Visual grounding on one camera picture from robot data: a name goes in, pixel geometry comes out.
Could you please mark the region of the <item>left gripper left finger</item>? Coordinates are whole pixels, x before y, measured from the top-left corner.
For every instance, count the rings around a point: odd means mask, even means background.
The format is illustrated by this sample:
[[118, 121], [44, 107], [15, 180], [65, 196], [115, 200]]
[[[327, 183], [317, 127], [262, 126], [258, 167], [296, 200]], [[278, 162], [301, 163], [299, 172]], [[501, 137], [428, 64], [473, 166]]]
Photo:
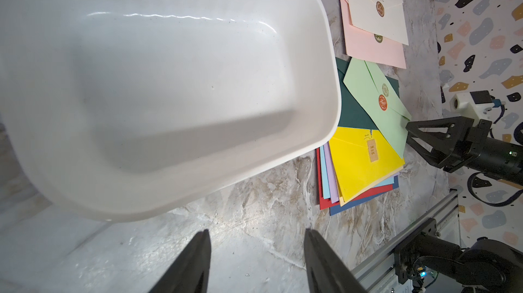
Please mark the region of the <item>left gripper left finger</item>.
[[210, 267], [211, 238], [209, 231], [203, 230], [194, 235], [149, 292], [207, 292]]

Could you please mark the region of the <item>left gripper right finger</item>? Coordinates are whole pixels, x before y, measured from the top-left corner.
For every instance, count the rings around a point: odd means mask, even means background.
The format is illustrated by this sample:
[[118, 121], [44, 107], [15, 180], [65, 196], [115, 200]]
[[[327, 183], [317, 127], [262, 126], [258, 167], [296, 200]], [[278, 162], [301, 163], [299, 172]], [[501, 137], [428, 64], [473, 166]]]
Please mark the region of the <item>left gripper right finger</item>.
[[366, 293], [317, 230], [306, 229], [304, 253], [310, 292]]

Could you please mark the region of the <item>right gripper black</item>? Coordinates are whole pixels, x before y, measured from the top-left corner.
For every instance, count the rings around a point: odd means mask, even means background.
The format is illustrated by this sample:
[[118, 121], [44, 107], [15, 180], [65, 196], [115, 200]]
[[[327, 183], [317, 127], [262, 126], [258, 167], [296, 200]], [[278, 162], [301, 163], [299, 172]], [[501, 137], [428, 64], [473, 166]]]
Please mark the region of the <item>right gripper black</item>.
[[[453, 173], [462, 167], [522, 185], [522, 146], [491, 138], [490, 121], [468, 117], [408, 122], [407, 144], [428, 164]], [[432, 146], [452, 146], [442, 151]]]

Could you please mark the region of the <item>light green envelope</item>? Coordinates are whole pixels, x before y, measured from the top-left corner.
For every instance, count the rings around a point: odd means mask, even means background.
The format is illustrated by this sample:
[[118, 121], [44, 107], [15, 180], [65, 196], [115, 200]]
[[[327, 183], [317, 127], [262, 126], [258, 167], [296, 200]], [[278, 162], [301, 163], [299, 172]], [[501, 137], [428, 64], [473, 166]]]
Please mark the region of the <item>light green envelope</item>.
[[352, 58], [343, 83], [390, 146], [403, 158], [407, 141], [406, 125], [411, 121], [411, 114], [379, 66]]

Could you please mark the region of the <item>yellow envelope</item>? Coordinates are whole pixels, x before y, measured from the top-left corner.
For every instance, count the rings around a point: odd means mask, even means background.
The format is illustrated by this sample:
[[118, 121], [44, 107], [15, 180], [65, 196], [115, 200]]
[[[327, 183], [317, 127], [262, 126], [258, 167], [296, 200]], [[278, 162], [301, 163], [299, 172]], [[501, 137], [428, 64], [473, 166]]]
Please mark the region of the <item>yellow envelope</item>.
[[374, 129], [338, 127], [329, 147], [346, 203], [399, 173], [405, 164], [381, 132]]

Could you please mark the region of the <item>dark green envelope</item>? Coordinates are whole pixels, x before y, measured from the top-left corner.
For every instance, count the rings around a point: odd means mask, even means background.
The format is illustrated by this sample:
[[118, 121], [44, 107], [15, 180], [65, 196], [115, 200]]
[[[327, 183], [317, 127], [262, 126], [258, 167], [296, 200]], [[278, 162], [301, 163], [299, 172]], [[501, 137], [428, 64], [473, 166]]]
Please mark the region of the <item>dark green envelope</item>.
[[336, 58], [337, 72], [339, 76], [340, 96], [341, 96], [341, 112], [339, 119], [339, 127], [343, 128], [358, 128], [378, 130], [378, 127], [367, 114], [365, 109], [357, 102], [353, 95], [345, 86], [343, 80], [345, 74], [349, 69], [350, 63], [354, 58], [350, 57], [347, 61]]

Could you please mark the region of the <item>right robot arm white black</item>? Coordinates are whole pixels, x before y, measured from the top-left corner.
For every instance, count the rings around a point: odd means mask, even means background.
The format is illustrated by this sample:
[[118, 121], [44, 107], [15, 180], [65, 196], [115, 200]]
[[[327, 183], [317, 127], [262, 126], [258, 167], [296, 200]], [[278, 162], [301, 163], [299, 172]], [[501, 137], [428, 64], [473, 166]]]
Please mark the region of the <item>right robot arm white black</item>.
[[[522, 146], [491, 138], [491, 125], [488, 120], [476, 123], [463, 116], [412, 121], [406, 126], [407, 144], [431, 166], [447, 173], [472, 169], [467, 189], [476, 198], [473, 180], [479, 174], [522, 184]], [[419, 268], [427, 267], [463, 286], [487, 292], [522, 291], [522, 252], [488, 238], [462, 249], [438, 238], [434, 223], [429, 219], [395, 249], [400, 282], [419, 281]]]

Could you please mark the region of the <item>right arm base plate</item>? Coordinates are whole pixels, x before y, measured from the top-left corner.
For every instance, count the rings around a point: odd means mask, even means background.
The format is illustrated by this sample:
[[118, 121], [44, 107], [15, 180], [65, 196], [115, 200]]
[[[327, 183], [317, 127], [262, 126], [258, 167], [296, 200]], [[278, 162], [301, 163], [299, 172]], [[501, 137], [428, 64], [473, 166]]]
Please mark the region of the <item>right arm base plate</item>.
[[415, 261], [421, 256], [422, 237], [434, 237], [437, 222], [427, 219], [394, 248], [394, 269], [400, 284], [406, 283], [417, 275]]

